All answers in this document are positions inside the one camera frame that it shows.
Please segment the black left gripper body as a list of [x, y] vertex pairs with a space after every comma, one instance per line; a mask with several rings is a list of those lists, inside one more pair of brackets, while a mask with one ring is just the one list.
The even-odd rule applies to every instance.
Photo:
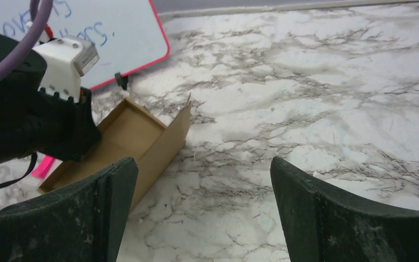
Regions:
[[40, 89], [46, 61], [31, 50], [0, 81], [0, 164], [35, 152], [62, 161], [79, 161], [101, 140], [91, 109], [91, 91], [80, 100], [63, 100]]

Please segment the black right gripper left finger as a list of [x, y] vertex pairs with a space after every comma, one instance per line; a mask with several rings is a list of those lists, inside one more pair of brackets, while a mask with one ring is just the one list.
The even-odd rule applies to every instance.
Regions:
[[122, 158], [0, 210], [0, 261], [116, 261], [138, 176]]

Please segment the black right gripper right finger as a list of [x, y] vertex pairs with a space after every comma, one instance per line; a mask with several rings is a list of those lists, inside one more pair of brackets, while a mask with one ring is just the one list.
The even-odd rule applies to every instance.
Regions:
[[270, 174], [291, 261], [419, 261], [419, 211], [350, 193], [280, 157]]

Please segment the brown cardboard box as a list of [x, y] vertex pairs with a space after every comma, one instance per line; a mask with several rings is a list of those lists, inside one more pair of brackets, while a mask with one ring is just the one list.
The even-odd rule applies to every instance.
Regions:
[[131, 207], [146, 195], [185, 144], [191, 102], [167, 126], [126, 98], [99, 124], [101, 141], [80, 162], [61, 163], [40, 185], [41, 194], [85, 178], [124, 158], [135, 159], [139, 174]]

